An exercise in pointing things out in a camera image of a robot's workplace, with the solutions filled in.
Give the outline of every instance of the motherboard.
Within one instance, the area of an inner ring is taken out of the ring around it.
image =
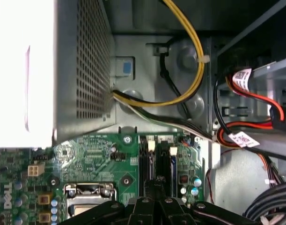
[[[55,225],[105,201],[127,205],[144,182],[203,200],[200,149],[183,133],[87,134],[47,149],[0,149],[0,225]]]

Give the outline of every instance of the blue sticker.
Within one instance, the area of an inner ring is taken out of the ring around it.
[[[125,62],[123,64],[123,73],[130,74],[132,72],[132,63],[131,62]]]

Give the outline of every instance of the perforated metal grille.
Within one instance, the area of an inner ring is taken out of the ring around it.
[[[110,35],[99,1],[77,3],[76,117],[110,118]]]

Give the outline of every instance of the dell logo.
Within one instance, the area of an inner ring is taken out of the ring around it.
[[[4,209],[10,210],[12,208],[12,183],[10,182],[8,185],[4,186]]]

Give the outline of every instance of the green circuit board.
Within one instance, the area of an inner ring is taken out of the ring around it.
[[[203,180],[199,150],[179,143],[181,133],[94,133],[45,150],[0,149],[0,225],[54,225],[64,221],[67,194],[63,190],[69,183],[113,183],[116,200],[127,205],[130,198],[139,195],[139,137],[142,135],[156,140],[156,144],[167,141],[170,146],[178,146],[178,155],[182,154],[181,158],[176,156],[179,172]],[[44,172],[29,176],[30,165],[38,168],[39,173],[42,166]],[[190,188],[191,182],[182,185]],[[196,198],[189,191],[185,196],[189,203],[202,200],[203,188],[199,187]],[[56,200],[56,207],[51,206],[52,200]]]

